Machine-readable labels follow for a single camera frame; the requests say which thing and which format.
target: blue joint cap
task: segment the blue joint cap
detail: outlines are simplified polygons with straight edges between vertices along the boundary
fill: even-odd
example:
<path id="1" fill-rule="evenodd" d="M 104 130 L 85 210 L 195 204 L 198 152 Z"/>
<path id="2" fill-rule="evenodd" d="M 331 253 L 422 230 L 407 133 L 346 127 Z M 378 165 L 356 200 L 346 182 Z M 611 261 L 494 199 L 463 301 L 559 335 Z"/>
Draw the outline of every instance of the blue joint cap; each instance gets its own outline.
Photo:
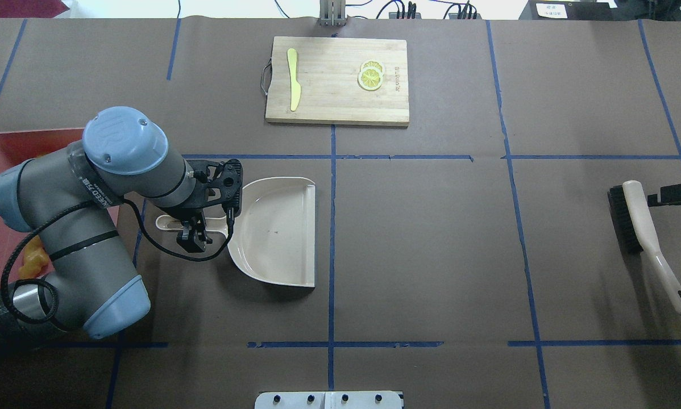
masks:
<path id="1" fill-rule="evenodd" d="M 103 339 L 148 314 L 151 301 L 141 276 L 136 276 L 115 292 L 83 324 L 83 329 L 92 339 Z"/>
<path id="2" fill-rule="evenodd" d="M 141 174 L 159 166 L 169 140 L 138 109 L 114 106 L 85 125 L 83 150 L 93 165 L 114 174 Z"/>
<path id="3" fill-rule="evenodd" d="M 12 230 L 28 232 L 32 231 L 30 225 L 24 221 L 20 212 L 20 202 L 18 201 L 18 186 L 20 186 L 20 175 L 27 162 L 14 166 L 0 173 L 0 217 L 5 221 L 5 225 Z"/>

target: lemon slice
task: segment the lemon slice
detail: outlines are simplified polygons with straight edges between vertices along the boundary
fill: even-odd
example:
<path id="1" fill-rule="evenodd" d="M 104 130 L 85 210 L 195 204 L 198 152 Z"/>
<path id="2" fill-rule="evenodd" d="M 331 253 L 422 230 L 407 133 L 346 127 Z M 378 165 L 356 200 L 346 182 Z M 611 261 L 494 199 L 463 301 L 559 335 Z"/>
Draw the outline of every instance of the lemon slice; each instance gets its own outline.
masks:
<path id="1" fill-rule="evenodd" d="M 385 72 L 384 63 L 376 60 L 366 60 L 361 64 L 361 71 L 366 67 L 374 67 L 381 71 L 381 74 Z"/>
<path id="2" fill-rule="evenodd" d="M 375 91 L 384 83 L 384 73 L 376 67 L 366 67 L 358 73 L 358 85 L 366 91 Z"/>

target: dustpan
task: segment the dustpan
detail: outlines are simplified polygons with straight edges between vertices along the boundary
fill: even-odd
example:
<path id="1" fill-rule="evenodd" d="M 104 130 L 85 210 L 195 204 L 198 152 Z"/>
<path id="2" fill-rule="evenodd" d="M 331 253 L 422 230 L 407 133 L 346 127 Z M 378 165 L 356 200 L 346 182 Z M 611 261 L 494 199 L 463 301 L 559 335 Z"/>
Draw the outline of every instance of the dustpan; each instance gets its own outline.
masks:
<path id="1" fill-rule="evenodd" d="M 181 231 L 169 215 L 156 218 L 156 227 Z M 226 237 L 224 218 L 206 218 L 206 231 Z M 253 279 L 315 287 L 315 183 L 275 177 L 246 184 L 228 249 L 234 264 Z"/>

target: cutting board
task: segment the cutting board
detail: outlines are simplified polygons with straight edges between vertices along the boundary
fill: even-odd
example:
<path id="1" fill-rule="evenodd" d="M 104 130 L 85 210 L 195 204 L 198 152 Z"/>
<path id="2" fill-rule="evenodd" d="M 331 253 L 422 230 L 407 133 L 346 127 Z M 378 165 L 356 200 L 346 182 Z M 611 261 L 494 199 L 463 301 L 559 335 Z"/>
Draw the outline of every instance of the cutting board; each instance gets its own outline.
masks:
<path id="1" fill-rule="evenodd" d="M 290 110 L 288 49 L 297 50 L 300 103 Z M 366 60 L 385 65 L 384 83 L 375 91 L 358 85 Z M 406 127 L 409 81 L 405 40 L 275 37 L 267 122 Z"/>

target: dark red object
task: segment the dark red object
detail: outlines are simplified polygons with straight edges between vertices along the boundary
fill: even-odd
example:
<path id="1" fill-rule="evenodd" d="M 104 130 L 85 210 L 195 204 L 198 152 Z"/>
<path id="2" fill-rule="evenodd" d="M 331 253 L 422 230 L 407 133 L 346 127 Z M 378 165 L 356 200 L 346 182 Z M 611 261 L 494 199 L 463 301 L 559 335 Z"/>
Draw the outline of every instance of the dark red object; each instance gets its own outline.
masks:
<path id="1" fill-rule="evenodd" d="M 0 18 L 54 18 L 66 10 L 60 0 L 0 0 Z"/>

